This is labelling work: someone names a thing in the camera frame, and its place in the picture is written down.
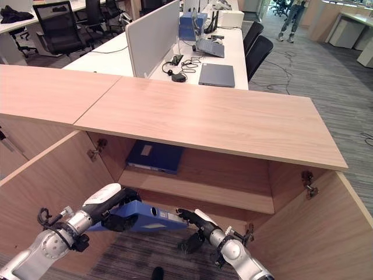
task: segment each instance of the blue box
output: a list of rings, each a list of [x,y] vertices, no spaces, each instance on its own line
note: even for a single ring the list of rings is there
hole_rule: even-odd
[[[203,34],[203,31],[205,29],[206,20],[207,13],[197,13],[197,25],[201,29],[201,34]],[[180,17],[179,39],[185,41],[196,40],[192,25],[192,12],[186,12]]]

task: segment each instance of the sneaker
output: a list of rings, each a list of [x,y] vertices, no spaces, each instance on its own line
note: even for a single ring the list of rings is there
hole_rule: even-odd
[[[278,37],[277,37],[277,40],[282,42],[284,40],[284,33],[283,32],[280,32]]]
[[[163,280],[164,270],[162,267],[156,267],[153,270],[152,280]]]
[[[290,33],[289,38],[286,41],[288,41],[289,43],[293,43],[294,42],[294,33]]]

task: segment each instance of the metal hinge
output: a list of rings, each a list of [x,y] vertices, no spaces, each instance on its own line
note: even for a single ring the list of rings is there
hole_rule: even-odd
[[[319,193],[319,190],[312,186],[314,175],[312,174],[312,172],[305,170],[302,172],[301,176],[302,176],[303,186],[307,190],[307,199],[310,200],[311,198],[315,197]]]
[[[96,150],[88,150],[87,155],[91,159],[92,162],[96,161],[97,155],[99,155],[103,151],[103,149],[106,147],[106,145],[107,145],[107,140],[104,139],[104,138],[100,138],[97,141]]]

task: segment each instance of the wooden countertop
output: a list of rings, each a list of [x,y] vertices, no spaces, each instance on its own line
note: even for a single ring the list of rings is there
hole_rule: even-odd
[[[75,127],[207,151],[347,169],[307,97],[122,77]]]
[[[72,125],[120,76],[0,65],[0,114]]]

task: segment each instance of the cabinet door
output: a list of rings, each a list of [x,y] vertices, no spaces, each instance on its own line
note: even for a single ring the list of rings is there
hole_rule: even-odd
[[[0,180],[26,162],[27,159],[23,155],[14,149],[10,150],[0,141]]]
[[[329,171],[255,232],[251,253],[276,280],[372,279],[373,220],[345,176]]]
[[[1,131],[26,158],[31,159],[73,129],[38,121],[0,117]]]
[[[87,151],[94,146],[83,131],[74,131],[29,160],[0,181],[0,252],[14,256],[32,244],[41,231],[37,214],[41,207],[50,214],[66,206],[78,210],[84,201],[106,184],[113,183],[98,156],[92,162]],[[55,266],[85,274],[113,241],[111,232],[88,233],[90,247],[70,252]]]

